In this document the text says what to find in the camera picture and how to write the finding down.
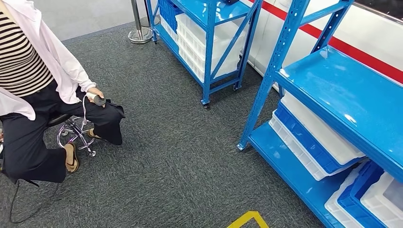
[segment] handheld device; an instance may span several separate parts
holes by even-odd
[[[92,100],[94,100],[94,103],[98,106],[103,106],[106,104],[106,99],[105,98],[101,98],[100,96],[96,95],[96,94],[92,94],[92,93],[87,93],[86,96],[88,98],[91,98]]]

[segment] blue plastic bin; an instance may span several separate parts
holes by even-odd
[[[158,0],[160,5],[160,14],[171,26],[172,30],[176,33],[176,28],[178,24],[176,23],[175,16],[183,13],[177,6],[175,6],[170,0]]]
[[[341,168],[350,167],[362,159],[356,158],[345,165],[339,164],[281,102],[278,103],[275,115],[327,173],[331,174]]]
[[[384,170],[379,165],[368,161],[360,170],[354,183],[348,186],[337,199],[338,204],[365,228],[386,227],[360,202],[368,188],[376,183],[383,173]]]

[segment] plastic storage crate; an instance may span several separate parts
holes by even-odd
[[[177,15],[176,20],[178,22],[177,33],[179,40],[182,40],[179,42],[188,53],[194,56],[199,68],[204,69],[206,61],[206,32],[185,14]],[[211,72],[217,66],[238,28],[231,21],[214,27]],[[238,62],[234,62],[235,60],[239,60],[240,51],[244,43],[245,32],[242,32],[221,66],[236,65]]]
[[[175,16],[183,12],[177,6],[175,6],[170,0],[158,0],[158,4],[160,5],[161,16],[165,19],[167,24],[176,33],[178,23],[176,22]]]
[[[361,158],[356,158],[347,164],[339,164],[287,107],[285,107],[282,101],[279,102],[275,114],[326,173],[336,174],[361,160]]]
[[[361,203],[387,227],[403,227],[403,183],[385,172],[371,185]]]
[[[273,116],[269,121],[269,125],[277,133],[280,139],[287,145],[292,153],[298,158],[298,160],[305,166],[312,177],[320,181],[326,176],[331,176],[336,173],[327,173],[317,161],[308,153],[304,146],[295,138],[295,136],[289,131],[289,129],[278,119],[276,111],[273,112]]]
[[[360,199],[368,188],[379,180],[384,170],[375,162],[368,161],[359,171],[358,177],[337,199],[337,203],[354,217],[363,227],[384,228],[385,225],[372,214]]]
[[[194,59],[194,53],[189,54],[185,48],[183,48],[181,46],[181,39],[179,38],[179,55],[183,58],[183,60],[187,63],[187,65],[189,66],[189,68],[195,73],[195,75],[197,76],[197,78],[204,83],[204,67],[200,67],[200,64],[197,62],[197,60]],[[233,72],[235,70],[237,70],[238,66],[237,63],[239,62],[239,59],[234,60],[231,64],[227,64],[227,65],[222,65],[220,67],[220,69],[218,70],[216,77],[226,74],[226,73],[230,73]]]
[[[337,199],[348,186],[354,183],[355,179],[359,175],[359,171],[364,165],[365,163],[362,163],[357,168],[353,169],[345,181],[340,185],[339,190],[335,191],[325,203],[326,210],[328,210],[330,214],[332,214],[344,227],[347,228],[363,228],[363,226],[338,204]]]
[[[286,93],[281,102],[322,145],[322,148],[334,157],[336,163],[345,165],[353,159],[365,157],[365,154],[335,132],[292,94]]]
[[[176,34],[171,26],[168,25],[168,22],[161,16],[161,25],[165,29],[165,31],[169,34],[169,36],[175,41],[175,43],[178,43],[178,34]]]

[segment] cable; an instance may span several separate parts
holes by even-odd
[[[52,199],[52,198],[56,195],[56,192],[57,192],[58,188],[59,188],[59,183],[57,183],[56,189],[55,189],[55,191],[53,192],[53,194],[50,196],[50,199]],[[13,199],[12,199],[12,201],[11,201],[11,208],[10,208],[9,221],[10,221],[10,223],[13,223],[13,224],[19,224],[19,223],[25,222],[25,221],[27,221],[28,219],[34,217],[34,216],[44,207],[44,205],[46,205],[46,204],[48,204],[48,203],[50,202],[50,199],[49,199],[49,201],[48,201],[47,203],[42,204],[34,213],[32,213],[32,214],[31,214],[30,216],[28,216],[27,218],[25,218],[25,219],[23,219],[23,220],[21,220],[21,221],[13,221],[12,218],[11,218],[11,215],[12,215],[12,210],[13,210],[13,207],[14,207],[14,201],[15,201],[15,199],[16,199],[16,197],[17,197],[18,190],[19,190],[19,180],[17,181],[17,189],[15,190],[14,197],[13,197]]]
[[[86,95],[84,95],[84,97],[83,97],[84,125],[86,125],[86,124],[87,124],[87,118],[86,118],[86,105],[85,105],[85,103],[84,103],[84,101],[86,100],[86,97],[87,97],[87,94],[86,94]]]

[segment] carpet floor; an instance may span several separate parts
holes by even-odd
[[[96,157],[80,152],[79,170],[56,191],[21,182],[13,219],[8,222],[16,186],[0,176],[2,228],[224,228],[248,210],[258,211],[271,228],[323,225],[254,150],[240,152],[240,138],[261,82],[247,66],[242,89],[211,96],[163,42],[134,45],[132,25],[66,41],[107,98],[125,108],[124,144],[95,142]],[[276,108],[272,90],[259,122]],[[56,147],[57,128],[45,141]],[[257,227],[249,222],[245,227]]]

